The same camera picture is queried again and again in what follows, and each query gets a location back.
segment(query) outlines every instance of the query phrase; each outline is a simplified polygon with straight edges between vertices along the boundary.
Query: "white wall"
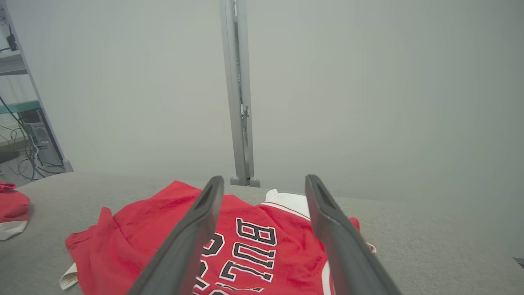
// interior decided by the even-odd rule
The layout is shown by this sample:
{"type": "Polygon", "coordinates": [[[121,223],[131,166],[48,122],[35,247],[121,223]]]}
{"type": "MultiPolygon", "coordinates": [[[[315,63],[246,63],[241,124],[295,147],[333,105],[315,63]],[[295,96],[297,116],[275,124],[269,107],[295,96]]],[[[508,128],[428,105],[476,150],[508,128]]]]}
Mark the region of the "white wall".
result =
{"type": "Polygon", "coordinates": [[[75,171],[235,172],[218,1],[7,1],[75,171]]]}
{"type": "Polygon", "coordinates": [[[524,257],[524,2],[247,8],[262,187],[420,201],[524,257]]]}

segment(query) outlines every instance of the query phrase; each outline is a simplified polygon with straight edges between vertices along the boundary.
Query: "chicago bulls jersey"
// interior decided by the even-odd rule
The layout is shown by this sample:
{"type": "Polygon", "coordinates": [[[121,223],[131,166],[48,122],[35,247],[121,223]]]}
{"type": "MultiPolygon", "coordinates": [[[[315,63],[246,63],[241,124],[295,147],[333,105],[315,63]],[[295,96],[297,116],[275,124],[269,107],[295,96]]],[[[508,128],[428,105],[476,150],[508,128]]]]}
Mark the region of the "chicago bulls jersey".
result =
{"type": "MultiPolygon", "coordinates": [[[[173,182],[114,216],[102,208],[95,226],[69,236],[65,244],[84,294],[125,294],[200,192],[173,182]]],[[[293,208],[292,197],[252,206],[225,195],[193,293],[331,294],[326,254],[312,232],[305,197],[297,197],[304,198],[302,207],[293,208]]]]}

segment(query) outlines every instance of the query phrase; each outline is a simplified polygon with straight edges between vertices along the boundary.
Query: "white jersey trim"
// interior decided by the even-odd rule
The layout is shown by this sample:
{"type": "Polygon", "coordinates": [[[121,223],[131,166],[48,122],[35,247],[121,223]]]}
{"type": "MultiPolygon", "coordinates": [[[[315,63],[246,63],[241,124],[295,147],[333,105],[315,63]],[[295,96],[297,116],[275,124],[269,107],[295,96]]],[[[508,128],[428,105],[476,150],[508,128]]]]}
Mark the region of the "white jersey trim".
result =
{"type": "Polygon", "coordinates": [[[65,290],[71,288],[77,282],[77,264],[73,263],[73,265],[71,265],[71,267],[60,278],[60,287],[62,288],[62,290],[65,290]]]}
{"type": "Polygon", "coordinates": [[[308,200],[302,195],[279,193],[276,189],[272,189],[267,192],[266,201],[261,205],[279,208],[307,220],[311,220],[308,200]]]}
{"type": "Polygon", "coordinates": [[[0,223],[0,240],[7,240],[26,229],[27,220],[0,223]]]}

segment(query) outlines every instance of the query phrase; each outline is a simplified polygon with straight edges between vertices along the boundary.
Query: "gray table surface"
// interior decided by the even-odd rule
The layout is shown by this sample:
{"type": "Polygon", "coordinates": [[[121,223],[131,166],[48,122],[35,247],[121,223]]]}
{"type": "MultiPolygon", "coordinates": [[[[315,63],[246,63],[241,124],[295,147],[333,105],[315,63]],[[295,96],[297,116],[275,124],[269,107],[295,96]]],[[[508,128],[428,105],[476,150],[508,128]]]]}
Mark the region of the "gray table surface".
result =
{"type": "MultiPolygon", "coordinates": [[[[65,239],[96,224],[100,208],[113,213],[149,198],[172,180],[64,173],[20,187],[30,200],[26,230],[0,241],[0,294],[82,294],[58,281],[71,266],[65,239]]],[[[205,182],[189,182],[202,188],[205,182]]],[[[225,185],[256,205],[269,189],[225,185]]],[[[404,294],[524,294],[524,269],[492,242],[461,231],[453,220],[401,203],[338,198],[361,222],[367,240],[404,294]]]]}

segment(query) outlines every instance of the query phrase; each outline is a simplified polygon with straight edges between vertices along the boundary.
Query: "metal shelf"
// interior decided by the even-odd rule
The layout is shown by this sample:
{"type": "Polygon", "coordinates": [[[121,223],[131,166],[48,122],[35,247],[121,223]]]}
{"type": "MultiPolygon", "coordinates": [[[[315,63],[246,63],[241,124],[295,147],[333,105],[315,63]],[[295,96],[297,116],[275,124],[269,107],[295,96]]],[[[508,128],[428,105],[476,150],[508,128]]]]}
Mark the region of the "metal shelf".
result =
{"type": "Polygon", "coordinates": [[[0,76],[27,74],[20,51],[0,53],[0,76]]]}

